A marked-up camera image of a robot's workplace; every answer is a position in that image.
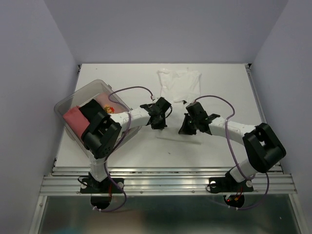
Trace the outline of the white printed t-shirt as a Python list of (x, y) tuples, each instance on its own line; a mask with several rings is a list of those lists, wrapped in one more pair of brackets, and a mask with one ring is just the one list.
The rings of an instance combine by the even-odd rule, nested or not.
[(201, 140), (195, 136), (182, 135), (178, 131), (187, 113), (186, 106), (200, 96), (201, 73), (188, 69), (179, 71), (160, 69), (157, 75), (161, 85), (160, 96), (171, 103), (173, 111), (166, 119), (168, 127), (159, 130), (156, 138), (200, 145)]

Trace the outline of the clear plastic storage bin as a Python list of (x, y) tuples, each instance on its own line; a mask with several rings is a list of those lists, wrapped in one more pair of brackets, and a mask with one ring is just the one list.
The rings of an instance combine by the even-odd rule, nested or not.
[(57, 116), (61, 119), (64, 124), (65, 131), (68, 137), (71, 140), (75, 141), (77, 145), (81, 148), (81, 150), (87, 155), (87, 157), (92, 156), (92, 153), (85, 149), (83, 146), (83, 142), (80, 138), (76, 136), (76, 134), (70, 129), (69, 125), (65, 122), (64, 118), (62, 117), (68, 110), (75, 106), (83, 106), (88, 103), (90, 100), (95, 99), (95, 97), (100, 93), (108, 93), (111, 94), (113, 92), (111, 86), (107, 85), (104, 81), (100, 79), (96, 79), (87, 85), (81, 87), (77, 91), (75, 91), (70, 96), (64, 98), (60, 102), (58, 102), (54, 106), (54, 111)]

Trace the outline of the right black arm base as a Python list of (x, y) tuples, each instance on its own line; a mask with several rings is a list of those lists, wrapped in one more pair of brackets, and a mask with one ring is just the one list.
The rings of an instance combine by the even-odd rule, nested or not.
[(231, 168), (223, 177), (211, 177), (206, 185), (206, 191), (217, 193), (253, 192), (253, 185), (247, 185), (247, 180), (237, 182), (230, 174)]

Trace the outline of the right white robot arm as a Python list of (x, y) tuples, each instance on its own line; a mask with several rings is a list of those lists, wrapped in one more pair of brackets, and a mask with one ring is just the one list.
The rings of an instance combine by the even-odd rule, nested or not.
[(226, 138), (244, 146), (247, 159), (236, 162), (223, 177), (211, 177), (208, 191), (213, 194), (252, 192), (247, 183), (257, 173), (266, 173), (286, 155), (286, 150), (273, 129), (266, 123), (257, 126), (228, 121), (217, 114), (208, 115), (199, 102), (186, 107), (187, 112), (179, 130), (181, 135), (195, 135), (198, 131)]

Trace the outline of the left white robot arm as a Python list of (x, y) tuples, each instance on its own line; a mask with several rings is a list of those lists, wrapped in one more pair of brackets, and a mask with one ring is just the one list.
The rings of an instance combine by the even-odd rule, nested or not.
[(154, 103), (142, 104), (138, 108), (118, 114), (107, 113), (94, 99), (79, 108), (89, 125), (81, 135), (90, 157), (90, 172), (86, 186), (97, 192), (108, 188), (108, 175), (104, 166), (109, 155), (121, 144), (132, 128), (150, 125), (153, 130), (162, 130), (166, 125), (166, 112), (172, 105), (163, 97)]

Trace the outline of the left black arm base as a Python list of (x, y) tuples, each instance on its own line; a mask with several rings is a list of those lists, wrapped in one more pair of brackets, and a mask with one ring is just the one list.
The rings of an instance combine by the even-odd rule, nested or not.
[(114, 185), (109, 178), (102, 182), (96, 181), (91, 176), (78, 177), (81, 194), (121, 194), (122, 191)]

